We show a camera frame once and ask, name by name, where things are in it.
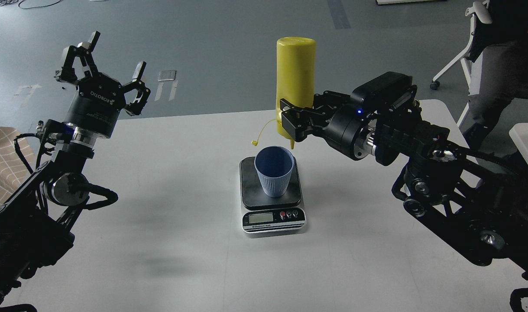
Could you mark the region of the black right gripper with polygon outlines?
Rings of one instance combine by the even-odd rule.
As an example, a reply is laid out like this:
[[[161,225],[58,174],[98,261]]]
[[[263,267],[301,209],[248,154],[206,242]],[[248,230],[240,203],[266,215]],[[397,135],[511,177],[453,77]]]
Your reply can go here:
[[[308,136],[321,137],[352,160],[375,154],[376,122],[348,94],[325,91],[300,103],[280,96],[279,109],[283,129],[296,142]]]

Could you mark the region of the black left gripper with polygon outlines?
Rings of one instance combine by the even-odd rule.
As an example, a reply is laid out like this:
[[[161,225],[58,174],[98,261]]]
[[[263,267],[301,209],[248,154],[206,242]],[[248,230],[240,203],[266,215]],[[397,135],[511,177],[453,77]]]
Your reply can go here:
[[[102,72],[99,72],[92,51],[100,37],[95,31],[87,42],[77,47],[71,45],[62,52],[63,65],[57,70],[54,79],[75,85],[78,90],[64,118],[64,123],[93,132],[100,137],[110,138],[117,123],[121,109],[129,116],[141,115],[151,90],[142,80],[147,63],[140,61],[133,72],[132,81],[123,85]],[[78,79],[73,67],[75,59],[81,61],[84,68],[82,79]],[[125,105],[124,95],[137,91],[136,97]]]

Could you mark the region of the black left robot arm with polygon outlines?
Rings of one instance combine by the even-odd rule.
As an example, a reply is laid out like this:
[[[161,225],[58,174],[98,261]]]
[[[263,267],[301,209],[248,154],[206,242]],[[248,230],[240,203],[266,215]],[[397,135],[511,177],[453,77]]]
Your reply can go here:
[[[0,204],[0,312],[34,312],[31,304],[4,307],[5,297],[30,279],[39,268],[54,265],[74,245],[72,227],[83,211],[115,203],[114,191],[89,182],[82,174],[94,156],[98,138],[113,134],[121,111],[140,115],[150,89],[142,80],[146,63],[137,64],[132,81],[120,83],[95,65],[92,53],[100,33],[89,41],[66,47],[55,79],[76,87],[63,122],[40,121],[36,132],[14,139],[14,149],[26,161],[18,141],[36,137],[40,142],[36,167],[26,165],[30,176]]]

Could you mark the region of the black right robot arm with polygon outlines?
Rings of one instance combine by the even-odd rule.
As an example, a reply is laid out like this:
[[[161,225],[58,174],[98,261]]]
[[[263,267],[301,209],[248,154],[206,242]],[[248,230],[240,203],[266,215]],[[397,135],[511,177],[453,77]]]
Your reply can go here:
[[[391,165],[408,157],[391,187],[407,211],[474,265],[509,259],[528,280],[528,175],[507,160],[459,146],[422,119],[412,77],[389,71],[351,94],[314,94],[303,108],[279,99],[281,127],[354,161]]]

